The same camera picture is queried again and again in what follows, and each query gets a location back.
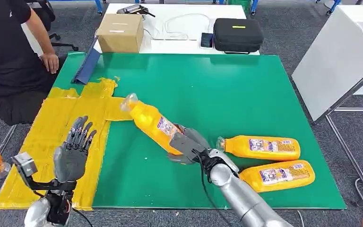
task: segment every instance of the green table mat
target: green table mat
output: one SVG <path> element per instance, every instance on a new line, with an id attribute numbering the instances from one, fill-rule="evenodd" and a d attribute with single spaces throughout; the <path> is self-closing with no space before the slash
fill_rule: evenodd
<path id="1" fill-rule="evenodd" d="M 67 58 L 56 87 L 69 82 L 83 53 Z M 198 130 L 215 146 L 218 136 L 295 138 L 316 179 L 305 186 L 260 195 L 273 208 L 345 209 L 289 78 L 277 56 L 103 54 L 90 79 L 120 78 L 114 96 L 135 92 L 170 121 Z M 272 161 L 229 157 L 240 170 Z M 206 182 L 217 207 L 228 204 Z M 112 122 L 93 208 L 212 208 L 200 166 L 173 163 L 132 121 Z"/>

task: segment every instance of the floor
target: floor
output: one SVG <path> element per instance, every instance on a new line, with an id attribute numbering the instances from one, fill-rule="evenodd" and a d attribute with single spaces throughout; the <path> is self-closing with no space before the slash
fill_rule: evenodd
<path id="1" fill-rule="evenodd" d="M 151 2 L 155 3 L 154 0 L 146 0 L 146 3 Z M 255 19 L 260 22 L 266 38 L 260 52 L 279 55 L 289 76 L 327 20 L 327 9 L 323 4 L 314 2 L 315 0 L 259 1 Z M 53 23 L 51 32 L 60 34 L 62 42 L 73 43 L 80 47 L 80 51 L 87 51 L 102 19 L 96 13 L 94 2 L 54 2 L 52 5 L 57 20 Z M 65 55 L 67 51 L 69 49 L 57 49 L 59 55 Z M 345 103 L 345 106 L 354 105 L 363 106 L 363 96 L 353 97 Z M 363 113 L 334 113 L 332 118 L 363 169 Z M 29 128 L 30 125 L 20 125 L 17 128 L 8 144 L 5 158 L 19 151 Z M 8 130 L 9 127 L 0 121 L 0 142 Z M 354 187 L 358 176 L 326 120 L 312 125 L 312 130 L 347 204 L 347 210 L 302 210 L 304 224 L 306 227 L 358 227 L 363 218 L 363 209 L 351 205 L 352 201 L 360 199 Z M 240 226 L 233 212 L 221 212 L 232 226 Z M 0 227 L 23 226 L 25 213 L 25 210 L 0 210 Z M 281 210 L 278 213 L 293 226 L 302 226 L 297 211 Z M 95 227 L 225 226 L 220 216 L 211 210 L 95 210 L 84 214 Z M 75 215 L 71 226 L 83 227 L 87 223 L 79 215 Z"/>

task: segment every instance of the yellow tape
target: yellow tape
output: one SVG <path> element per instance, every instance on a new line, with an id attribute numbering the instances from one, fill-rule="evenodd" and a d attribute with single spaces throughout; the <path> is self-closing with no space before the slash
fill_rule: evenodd
<path id="1" fill-rule="evenodd" d="M 113 80 L 101 79 L 100 83 L 88 83 L 80 96 L 74 89 L 53 88 L 20 150 L 20 153 L 27 152 L 35 160 L 38 172 L 33 175 L 34 180 L 49 182 L 54 178 L 55 148 L 66 139 L 75 119 L 88 115 L 97 134 L 91 144 L 86 172 L 78 180 L 74 191 L 73 207 L 79 210 L 92 209 L 110 121 L 132 120 L 120 110 L 123 98 L 112 97 L 116 86 Z M 37 199 L 38 196 L 27 188 L 13 167 L 0 190 L 0 209 L 26 209 Z"/>

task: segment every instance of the humanoid robot hand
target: humanoid robot hand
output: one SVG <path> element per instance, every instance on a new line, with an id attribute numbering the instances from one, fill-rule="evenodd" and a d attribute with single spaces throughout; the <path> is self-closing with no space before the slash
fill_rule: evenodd
<path id="1" fill-rule="evenodd" d="M 88 117 L 79 117 L 73 123 L 66 140 L 57 147 L 53 156 L 54 173 L 60 183 L 73 182 L 80 179 L 86 170 L 88 150 L 96 130 L 89 136 L 88 131 L 93 125 L 87 122 Z"/>

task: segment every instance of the white cable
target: white cable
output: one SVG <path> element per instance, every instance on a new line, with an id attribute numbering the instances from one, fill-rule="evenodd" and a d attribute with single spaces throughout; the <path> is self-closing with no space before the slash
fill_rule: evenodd
<path id="1" fill-rule="evenodd" d="M 355 180 L 354 185 L 355 185 L 355 189 L 357 189 L 358 194 L 360 195 L 361 199 L 363 200 L 363 195 L 361 194 L 360 189 L 358 188 L 359 180 L 360 180 L 359 178 L 357 180 Z"/>
<path id="2" fill-rule="evenodd" d="M 147 33 L 148 33 L 148 35 L 151 37 L 151 39 L 153 39 L 154 37 L 151 35 L 151 33 L 147 30 L 147 29 L 145 29 L 144 28 L 144 31 L 146 31 Z"/>
<path id="3" fill-rule="evenodd" d="M 297 212 L 298 212 L 298 215 L 300 215 L 301 225 L 302 225 L 302 227 L 304 227 L 304 219 L 301 215 L 301 212 L 299 210 Z"/>
<path id="4" fill-rule="evenodd" d="M 183 32 L 176 32 L 176 31 L 169 31 L 169 22 L 174 20 L 174 19 L 177 19 L 177 18 L 181 18 L 181 17 L 185 17 L 185 16 L 204 16 L 208 19 L 208 28 L 207 28 L 207 32 L 209 33 L 209 28 L 211 26 L 211 19 L 205 15 L 205 14 L 201 14 L 201 13 L 189 13 L 189 14 L 184 14 L 184 15 L 180 15 L 180 16 L 176 16 L 176 17 L 173 17 L 173 18 L 170 18 L 169 20 L 165 21 L 165 23 L 162 25 L 162 33 L 165 29 L 165 32 L 168 33 L 168 34 L 181 34 L 181 35 L 185 35 L 186 36 L 186 40 L 189 39 L 189 36 L 186 34 L 186 33 L 183 33 Z"/>
<path id="5" fill-rule="evenodd" d="M 152 34 L 148 31 L 148 29 L 144 28 L 144 31 L 146 31 L 146 32 L 148 33 L 148 35 L 151 37 L 151 39 L 156 39 L 156 37 L 159 35 L 159 30 L 158 30 L 156 27 L 154 27 L 154 29 L 157 31 L 156 35 L 155 35 L 155 31 L 154 31 L 154 35 L 152 35 Z"/>

